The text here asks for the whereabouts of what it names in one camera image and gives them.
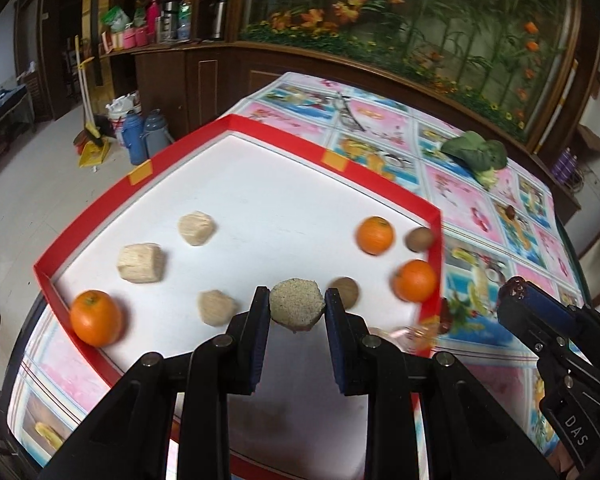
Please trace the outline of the beige food chunk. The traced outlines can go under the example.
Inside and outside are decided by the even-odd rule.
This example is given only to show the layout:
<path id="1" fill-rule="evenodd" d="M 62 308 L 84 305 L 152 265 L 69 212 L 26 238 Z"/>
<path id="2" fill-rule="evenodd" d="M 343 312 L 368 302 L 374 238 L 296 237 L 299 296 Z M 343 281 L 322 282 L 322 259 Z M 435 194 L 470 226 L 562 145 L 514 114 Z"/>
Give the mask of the beige food chunk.
<path id="1" fill-rule="evenodd" d="M 216 230 L 212 217 L 201 211 L 186 214 L 178 219 L 178 234 L 190 246 L 206 244 Z"/>
<path id="2" fill-rule="evenodd" d="M 158 244 L 132 244 L 120 250 L 117 270 L 122 280 L 149 284 L 162 280 L 165 264 L 166 254 Z"/>
<path id="3" fill-rule="evenodd" d="M 213 327 L 226 325 L 237 312 L 235 300 L 220 290 L 206 290 L 198 295 L 198 313 L 204 324 Z"/>
<path id="4" fill-rule="evenodd" d="M 270 291 L 272 320 L 292 332 L 307 332 L 321 318 L 325 299 L 314 281 L 290 278 Z"/>

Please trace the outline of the orange tangerine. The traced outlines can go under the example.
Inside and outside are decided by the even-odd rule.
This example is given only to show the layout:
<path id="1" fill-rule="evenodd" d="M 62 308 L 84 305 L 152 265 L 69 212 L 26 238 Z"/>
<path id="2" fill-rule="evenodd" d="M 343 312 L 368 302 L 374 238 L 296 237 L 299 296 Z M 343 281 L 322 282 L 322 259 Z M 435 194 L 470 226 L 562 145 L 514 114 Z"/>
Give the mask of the orange tangerine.
<path id="1" fill-rule="evenodd" d="M 377 216 L 363 220 L 355 231 L 358 248 L 372 256 L 386 252 L 392 246 L 395 237 L 392 224 Z"/>
<path id="2" fill-rule="evenodd" d="M 427 261 L 414 259 L 396 270 L 392 288 L 403 301 L 419 304 L 429 298 L 439 285 L 438 274 Z"/>
<path id="3" fill-rule="evenodd" d="M 73 331 L 95 348 L 114 344 L 122 334 L 124 318 L 120 307 L 101 290 L 90 289 L 74 298 L 70 310 Z"/>

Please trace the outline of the dark red jujube pair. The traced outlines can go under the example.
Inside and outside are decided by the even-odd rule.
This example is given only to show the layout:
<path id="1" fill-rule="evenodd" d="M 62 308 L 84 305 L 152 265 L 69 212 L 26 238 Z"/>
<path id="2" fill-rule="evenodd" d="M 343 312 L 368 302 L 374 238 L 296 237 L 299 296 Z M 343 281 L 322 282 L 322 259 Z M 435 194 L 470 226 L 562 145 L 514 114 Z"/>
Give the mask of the dark red jujube pair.
<path id="1" fill-rule="evenodd" d="M 449 301 L 446 298 L 441 299 L 439 313 L 438 334 L 444 335 L 452 330 L 454 318 L 449 307 Z"/>

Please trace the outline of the red rimmed white tray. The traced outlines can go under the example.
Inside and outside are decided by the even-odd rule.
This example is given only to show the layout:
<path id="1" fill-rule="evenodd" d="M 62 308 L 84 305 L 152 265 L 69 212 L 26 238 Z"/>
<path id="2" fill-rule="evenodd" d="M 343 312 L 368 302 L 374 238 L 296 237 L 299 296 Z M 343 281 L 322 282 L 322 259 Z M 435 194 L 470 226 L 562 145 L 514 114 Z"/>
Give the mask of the red rimmed white tray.
<path id="1" fill-rule="evenodd" d="M 201 211 L 216 223 L 190 246 L 178 219 Z M 373 171 L 260 122 L 227 115 L 160 152 L 74 220 L 35 263 L 34 274 L 61 324 L 87 289 L 114 298 L 125 315 L 121 338 L 82 356 L 105 382 L 144 353 L 176 356 L 215 330 L 197 299 L 217 289 L 247 309 L 259 286 L 304 278 L 326 287 L 353 278 L 355 312 L 373 328 L 430 321 L 438 297 L 422 304 L 393 292 L 394 272 L 413 258 L 401 242 L 367 255 L 354 233 L 366 218 L 398 235 L 441 229 L 440 210 Z M 134 284 L 117 270 L 126 245 L 155 243 L 166 254 L 160 282 Z M 365 458 L 367 401 L 336 386 L 323 324 L 294 333 L 273 325 L 257 391 L 230 401 L 230 448 L 242 478 L 358 479 Z"/>

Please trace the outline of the colourful fruit print tablecloth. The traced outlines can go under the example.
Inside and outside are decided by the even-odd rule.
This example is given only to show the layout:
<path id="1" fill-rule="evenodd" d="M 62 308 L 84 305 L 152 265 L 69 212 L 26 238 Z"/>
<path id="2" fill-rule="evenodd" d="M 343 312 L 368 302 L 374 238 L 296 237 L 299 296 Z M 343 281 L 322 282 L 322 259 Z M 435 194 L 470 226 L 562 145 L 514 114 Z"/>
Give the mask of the colourful fruit print tablecloth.
<path id="1" fill-rule="evenodd" d="M 321 145 L 405 188 L 440 210 L 441 229 L 428 252 L 413 252 L 438 274 L 429 297 L 446 298 L 452 330 L 430 321 L 384 330 L 381 336 L 420 351 L 459 356 L 544 453 L 557 436 L 540 412 L 544 392 L 535 357 L 498 324 L 498 289 L 519 275 L 550 295 L 582 304 L 573 258 L 558 231 L 548 188 L 514 162 L 486 191 L 440 152 L 454 127 L 419 110 L 352 87 L 323 92 L 312 76 L 288 73 L 241 100 L 238 115 Z M 508 220 L 506 206 L 516 220 Z M 61 324 L 45 296 L 19 337 L 2 407 L 9 434 L 33 463 L 44 465 L 113 384 L 82 356 L 79 340 Z"/>

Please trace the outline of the purple bottles on shelf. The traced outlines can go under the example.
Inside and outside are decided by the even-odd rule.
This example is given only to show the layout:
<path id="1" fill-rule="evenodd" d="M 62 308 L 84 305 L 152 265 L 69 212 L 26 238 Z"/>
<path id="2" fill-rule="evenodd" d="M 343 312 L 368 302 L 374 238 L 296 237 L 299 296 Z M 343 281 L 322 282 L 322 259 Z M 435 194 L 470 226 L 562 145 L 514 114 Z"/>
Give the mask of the purple bottles on shelf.
<path id="1" fill-rule="evenodd" d="M 565 148 L 558 159 L 550 168 L 553 177 L 561 184 L 565 184 L 573 175 L 577 168 L 577 156 L 573 154 L 570 148 Z"/>

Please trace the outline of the green leafy vegetable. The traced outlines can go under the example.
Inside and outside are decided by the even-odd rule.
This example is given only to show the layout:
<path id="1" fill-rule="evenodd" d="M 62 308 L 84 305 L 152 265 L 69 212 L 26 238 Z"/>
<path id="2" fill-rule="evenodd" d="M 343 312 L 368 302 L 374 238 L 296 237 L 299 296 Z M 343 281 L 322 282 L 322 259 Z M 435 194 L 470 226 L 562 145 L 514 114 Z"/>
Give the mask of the green leafy vegetable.
<path id="1" fill-rule="evenodd" d="M 508 162 L 501 141 L 486 140 L 471 130 L 444 141 L 440 152 L 465 167 L 486 191 L 498 183 L 498 172 L 506 168 Z"/>

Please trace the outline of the grey thermos flask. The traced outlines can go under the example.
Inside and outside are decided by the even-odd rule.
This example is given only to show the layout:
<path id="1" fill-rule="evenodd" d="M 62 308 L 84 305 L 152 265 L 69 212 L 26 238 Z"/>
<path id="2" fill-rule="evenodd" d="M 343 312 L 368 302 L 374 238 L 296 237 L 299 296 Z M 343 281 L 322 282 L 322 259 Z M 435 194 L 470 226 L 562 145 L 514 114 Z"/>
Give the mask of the grey thermos flask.
<path id="1" fill-rule="evenodd" d="M 142 138 L 149 158 L 155 157 L 173 143 L 166 118 L 158 108 L 148 114 L 144 122 Z"/>

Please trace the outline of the blue thermos flask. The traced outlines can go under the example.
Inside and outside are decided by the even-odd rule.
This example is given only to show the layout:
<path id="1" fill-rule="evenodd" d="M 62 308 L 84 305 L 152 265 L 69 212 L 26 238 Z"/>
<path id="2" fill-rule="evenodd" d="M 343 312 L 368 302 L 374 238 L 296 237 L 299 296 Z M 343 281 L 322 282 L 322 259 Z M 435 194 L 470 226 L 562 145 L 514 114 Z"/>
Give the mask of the blue thermos flask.
<path id="1" fill-rule="evenodd" d="M 134 110 L 126 114 L 122 127 L 122 139 L 128 149 L 130 162 L 133 166 L 140 166 L 148 159 L 147 148 L 143 139 L 143 118 Z"/>

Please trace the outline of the yellow dustpan with broom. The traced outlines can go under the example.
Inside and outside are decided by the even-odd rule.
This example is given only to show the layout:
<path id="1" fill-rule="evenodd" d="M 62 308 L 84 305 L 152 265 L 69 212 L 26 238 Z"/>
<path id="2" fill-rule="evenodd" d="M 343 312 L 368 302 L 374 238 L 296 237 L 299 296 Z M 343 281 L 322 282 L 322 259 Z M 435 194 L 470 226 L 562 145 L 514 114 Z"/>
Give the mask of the yellow dustpan with broom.
<path id="1" fill-rule="evenodd" d="M 100 133 L 95 125 L 91 98 L 88 93 L 85 67 L 92 58 L 82 58 L 81 46 L 78 36 L 74 37 L 74 52 L 76 52 L 76 72 L 78 73 L 81 99 L 84 111 L 84 132 L 87 141 L 80 155 L 80 167 L 97 167 L 101 165 L 110 150 L 109 141 Z"/>

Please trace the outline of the flower garden mural panel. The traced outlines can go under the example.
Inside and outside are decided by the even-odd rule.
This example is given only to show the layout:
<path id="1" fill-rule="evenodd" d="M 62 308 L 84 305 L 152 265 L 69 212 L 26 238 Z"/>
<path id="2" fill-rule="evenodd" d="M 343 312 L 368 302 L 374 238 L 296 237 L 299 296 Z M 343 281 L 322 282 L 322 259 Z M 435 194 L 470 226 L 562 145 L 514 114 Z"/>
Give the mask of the flower garden mural panel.
<path id="1" fill-rule="evenodd" d="M 528 140 L 576 0 L 245 0 L 242 39 L 350 58 Z"/>

